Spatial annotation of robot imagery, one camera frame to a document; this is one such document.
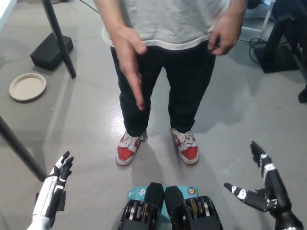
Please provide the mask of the person right hand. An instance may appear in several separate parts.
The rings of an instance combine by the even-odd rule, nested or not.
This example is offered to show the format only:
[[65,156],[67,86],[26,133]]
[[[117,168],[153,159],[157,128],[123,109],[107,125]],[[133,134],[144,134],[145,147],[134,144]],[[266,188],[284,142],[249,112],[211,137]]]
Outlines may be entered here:
[[144,110],[144,99],[142,95],[142,77],[137,64],[137,55],[146,52],[146,46],[139,35],[127,26],[117,27],[111,33],[111,39],[119,60],[119,67],[127,78],[134,94],[136,105]]

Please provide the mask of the robot right black hand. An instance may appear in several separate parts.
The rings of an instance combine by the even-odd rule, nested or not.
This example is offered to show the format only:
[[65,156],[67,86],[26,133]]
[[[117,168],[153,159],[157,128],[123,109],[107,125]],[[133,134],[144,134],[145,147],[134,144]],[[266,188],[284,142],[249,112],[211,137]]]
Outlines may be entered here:
[[225,183],[224,187],[242,203],[262,212],[269,211],[275,219],[285,222],[298,220],[292,212],[292,203],[271,157],[255,141],[252,141],[250,148],[265,187],[254,192],[230,183]]

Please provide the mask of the person left hand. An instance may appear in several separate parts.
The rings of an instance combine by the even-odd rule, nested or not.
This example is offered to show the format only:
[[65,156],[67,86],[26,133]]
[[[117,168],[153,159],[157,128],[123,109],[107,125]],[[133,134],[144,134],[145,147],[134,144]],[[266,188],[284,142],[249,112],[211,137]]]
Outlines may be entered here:
[[211,33],[208,49],[217,56],[226,55],[237,43],[241,33],[243,16],[241,14],[223,15]]

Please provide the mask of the robot left white black hand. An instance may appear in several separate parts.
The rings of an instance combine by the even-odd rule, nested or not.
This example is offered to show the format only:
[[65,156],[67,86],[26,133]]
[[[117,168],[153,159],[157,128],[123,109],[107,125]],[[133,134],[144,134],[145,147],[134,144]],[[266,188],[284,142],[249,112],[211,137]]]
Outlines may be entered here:
[[33,215],[53,219],[58,210],[60,200],[68,177],[71,175],[73,156],[65,152],[53,166],[50,174],[44,180],[35,203]]

